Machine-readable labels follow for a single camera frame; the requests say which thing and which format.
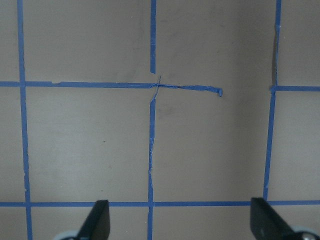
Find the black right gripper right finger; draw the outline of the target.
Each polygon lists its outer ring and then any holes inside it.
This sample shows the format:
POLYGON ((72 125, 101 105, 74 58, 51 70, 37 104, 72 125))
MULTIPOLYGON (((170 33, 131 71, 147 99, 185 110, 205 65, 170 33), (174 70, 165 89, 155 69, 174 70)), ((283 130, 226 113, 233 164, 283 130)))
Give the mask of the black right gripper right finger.
POLYGON ((261 197, 250 200, 250 230, 256 240, 294 240, 295 232, 261 197))

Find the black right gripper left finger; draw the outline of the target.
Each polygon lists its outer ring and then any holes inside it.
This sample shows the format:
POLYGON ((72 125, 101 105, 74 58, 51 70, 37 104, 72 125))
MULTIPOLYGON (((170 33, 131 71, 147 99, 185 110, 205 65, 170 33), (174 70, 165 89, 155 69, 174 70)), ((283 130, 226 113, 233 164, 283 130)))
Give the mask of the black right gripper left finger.
POLYGON ((82 227, 77 240, 107 240, 110 235, 110 211, 108 200, 95 202, 82 227))

